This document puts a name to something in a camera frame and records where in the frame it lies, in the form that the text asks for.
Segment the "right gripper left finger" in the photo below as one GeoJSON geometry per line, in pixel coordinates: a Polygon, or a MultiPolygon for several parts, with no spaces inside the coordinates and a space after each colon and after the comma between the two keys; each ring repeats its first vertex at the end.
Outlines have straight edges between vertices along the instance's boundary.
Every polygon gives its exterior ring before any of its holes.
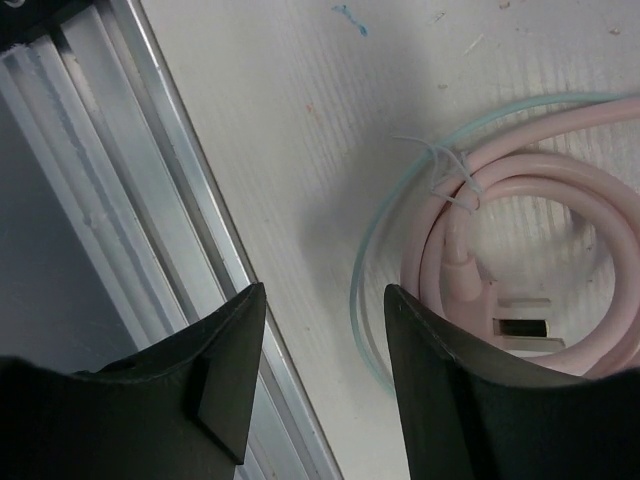
{"type": "Polygon", "coordinates": [[[97,372],[1,361],[5,479],[230,479],[245,458],[266,292],[97,372]]]}

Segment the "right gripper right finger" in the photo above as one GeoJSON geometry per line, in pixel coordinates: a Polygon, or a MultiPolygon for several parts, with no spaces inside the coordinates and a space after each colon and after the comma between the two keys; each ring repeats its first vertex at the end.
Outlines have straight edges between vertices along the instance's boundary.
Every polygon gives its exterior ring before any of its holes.
{"type": "Polygon", "coordinates": [[[414,479],[635,479],[639,373],[598,380],[510,355],[398,285],[384,293],[414,479]]]}

